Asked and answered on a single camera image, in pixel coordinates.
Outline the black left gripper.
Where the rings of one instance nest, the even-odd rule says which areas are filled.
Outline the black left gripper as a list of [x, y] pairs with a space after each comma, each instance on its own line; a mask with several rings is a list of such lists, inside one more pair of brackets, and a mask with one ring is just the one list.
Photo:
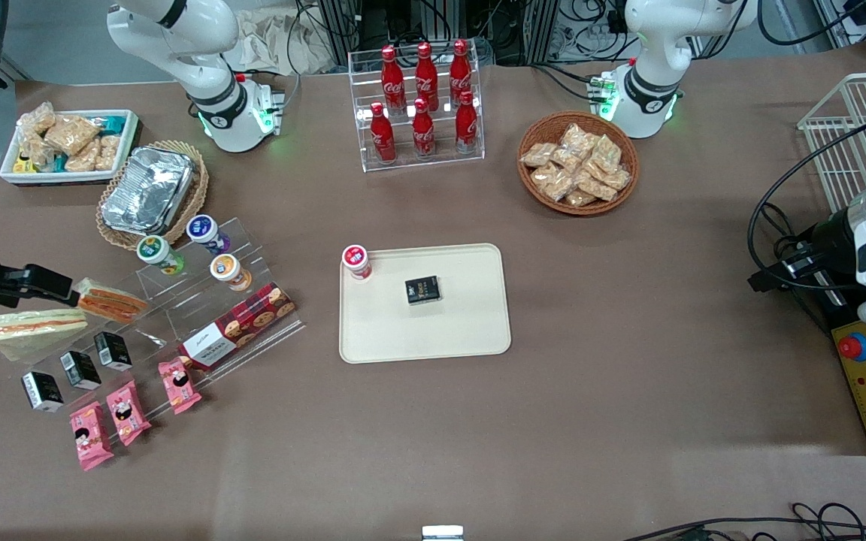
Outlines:
[[755, 292], [803, 290], [796, 274], [814, 275], [824, 271], [838, 285], [856, 285], [855, 234], [848, 211], [832, 213], [800, 233], [799, 239], [779, 239], [774, 243], [774, 267], [757, 270], [748, 278]]

